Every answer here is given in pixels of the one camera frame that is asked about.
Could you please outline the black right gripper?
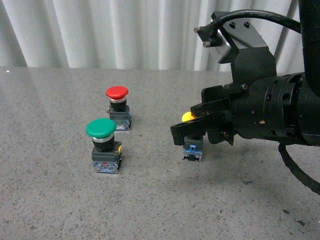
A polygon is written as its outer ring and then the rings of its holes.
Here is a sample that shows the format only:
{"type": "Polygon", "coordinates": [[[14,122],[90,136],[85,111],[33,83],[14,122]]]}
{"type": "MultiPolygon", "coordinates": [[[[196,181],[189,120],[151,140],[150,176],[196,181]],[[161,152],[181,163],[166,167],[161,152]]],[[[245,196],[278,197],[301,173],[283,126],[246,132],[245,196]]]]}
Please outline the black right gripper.
{"type": "Polygon", "coordinates": [[[202,102],[190,108],[196,118],[170,127],[174,144],[182,146],[186,136],[207,133],[211,144],[232,145],[239,135],[302,145],[298,96],[303,83],[304,74],[295,73],[254,80],[238,93],[232,92],[232,83],[204,88],[202,102]]]}

